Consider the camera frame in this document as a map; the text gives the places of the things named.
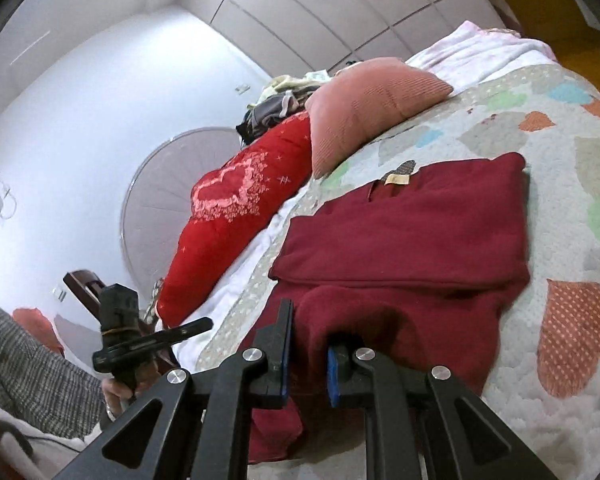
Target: white bed sheet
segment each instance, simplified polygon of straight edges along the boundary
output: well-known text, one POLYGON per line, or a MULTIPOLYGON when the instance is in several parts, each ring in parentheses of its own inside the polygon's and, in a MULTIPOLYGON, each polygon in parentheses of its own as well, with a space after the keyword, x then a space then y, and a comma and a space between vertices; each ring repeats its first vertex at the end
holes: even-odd
MULTIPOLYGON (((224 318, 247 285, 261 257, 269 249, 276 236, 278 236, 289 213, 291 213, 293 207, 298 203, 298 200, 304 196, 308 187, 309 184, 306 184, 295 196, 283 203, 282 207, 271 219, 269 225, 255 236, 240 256, 238 256, 237 260, 222 275, 205 303, 183 321, 183 323, 188 323, 208 316, 214 322, 214 327, 208 332, 173 346, 173 353, 183 368, 186 368, 191 373, 200 371, 196 369, 200 352, 203 351, 205 346, 211 341, 211 338, 218 332, 224 318)), ((160 323, 160 326, 157 326, 156 330, 162 328, 162 323, 158 323, 160 323)))
POLYGON ((539 64, 557 64, 546 43, 518 38, 501 29, 482 30, 464 22, 448 36, 406 61, 449 83, 451 96, 513 70, 539 64))
MULTIPOLYGON (((524 66, 556 64, 551 48, 538 40, 517 38, 507 32, 482 30, 472 22, 464 22, 453 33, 419 52, 407 64, 432 72, 454 87, 458 94, 483 81, 499 78, 524 66)), ((305 194, 304 186, 287 200, 269 226, 262 230, 220 278, 205 303, 184 323, 209 316, 214 327, 206 333, 174 346, 180 365, 192 373, 200 353, 216 334, 231 307, 240 297, 258 261, 269 249, 282 229, 293 206, 305 194)))

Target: metal pivot bolt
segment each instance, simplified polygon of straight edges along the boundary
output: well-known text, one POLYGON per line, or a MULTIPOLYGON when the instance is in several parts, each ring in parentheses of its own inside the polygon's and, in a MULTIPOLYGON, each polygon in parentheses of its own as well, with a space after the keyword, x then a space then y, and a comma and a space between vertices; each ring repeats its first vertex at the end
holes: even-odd
POLYGON ((451 377, 451 370, 446 366, 434 366, 431 369, 431 375, 439 381, 446 381, 451 377))
POLYGON ((175 370, 171 370, 167 374, 167 380, 171 384, 180 384, 186 378, 187 378, 187 373, 184 370, 181 370, 180 368, 176 368, 175 370))
POLYGON ((376 357, 376 353, 371 348, 358 348, 356 350, 356 357, 361 361, 371 361, 376 357))
POLYGON ((259 348, 247 348, 242 352, 242 358, 245 361, 257 361, 262 357, 262 350, 259 348))

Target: orange polka dot heart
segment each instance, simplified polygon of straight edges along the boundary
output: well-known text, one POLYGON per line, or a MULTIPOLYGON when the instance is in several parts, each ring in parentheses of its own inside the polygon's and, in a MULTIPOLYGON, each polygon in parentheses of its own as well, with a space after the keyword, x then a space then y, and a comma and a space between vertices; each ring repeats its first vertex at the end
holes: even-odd
POLYGON ((580 393, 600 359, 600 283, 547 280, 538 378, 554 397, 580 393))

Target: maroon garment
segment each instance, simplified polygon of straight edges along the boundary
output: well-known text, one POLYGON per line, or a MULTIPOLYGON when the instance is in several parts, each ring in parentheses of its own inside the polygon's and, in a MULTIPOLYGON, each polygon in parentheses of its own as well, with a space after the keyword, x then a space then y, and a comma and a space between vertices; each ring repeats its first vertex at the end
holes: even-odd
MULTIPOLYGON (((362 337, 398 364, 446 365, 480 393, 498 348, 498 318, 529 280, 524 158, 431 164, 407 186, 371 182, 291 220, 256 328, 295 305, 293 394, 325 386, 328 338, 362 337)), ((302 433, 292 399, 254 410, 250 460, 281 460, 302 433)))

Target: patchwork quilt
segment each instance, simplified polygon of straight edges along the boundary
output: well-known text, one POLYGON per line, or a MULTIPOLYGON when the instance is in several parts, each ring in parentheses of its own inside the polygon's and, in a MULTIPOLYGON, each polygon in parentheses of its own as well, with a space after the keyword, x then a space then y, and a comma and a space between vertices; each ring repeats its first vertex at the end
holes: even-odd
MULTIPOLYGON (((532 281, 502 317, 500 353, 483 399, 558 478, 592 480, 600 471, 600 94, 589 82, 546 65, 471 88, 312 181, 292 215, 312 214, 407 160, 418 171, 506 152, 520 152, 530 176, 532 281)), ((285 233, 200 355, 201 369, 234 352, 257 319, 285 233)), ((249 477, 366 478, 360 421, 346 430, 324 426, 318 445, 294 460, 252 466, 249 477)))

